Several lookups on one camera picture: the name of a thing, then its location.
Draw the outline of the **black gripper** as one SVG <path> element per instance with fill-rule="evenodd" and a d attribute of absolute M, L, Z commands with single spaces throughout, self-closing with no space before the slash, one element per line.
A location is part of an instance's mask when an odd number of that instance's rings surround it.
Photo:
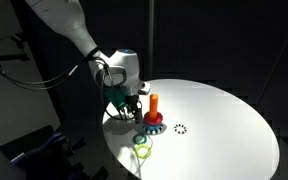
<path fill-rule="evenodd" d="M 126 118 L 131 120 L 134 118 L 132 110 L 135 110 L 135 123 L 138 124 L 141 122 L 143 115 L 142 115 L 142 103 L 139 99 L 138 95 L 131 95 L 131 96 L 126 96 L 124 98 L 125 100 L 125 113 L 126 113 Z"/>

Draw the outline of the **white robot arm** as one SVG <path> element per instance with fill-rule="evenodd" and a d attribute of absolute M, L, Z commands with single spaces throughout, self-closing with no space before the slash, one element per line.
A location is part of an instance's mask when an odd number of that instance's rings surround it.
<path fill-rule="evenodd" d="M 88 61 L 96 84 L 107 88 L 107 97 L 119 113 L 119 120 L 143 120 L 140 95 L 148 95 L 149 83 L 140 79 L 136 52 L 118 49 L 107 57 L 86 27 L 79 0 L 25 0 L 33 12 L 53 31 L 68 38 Z"/>

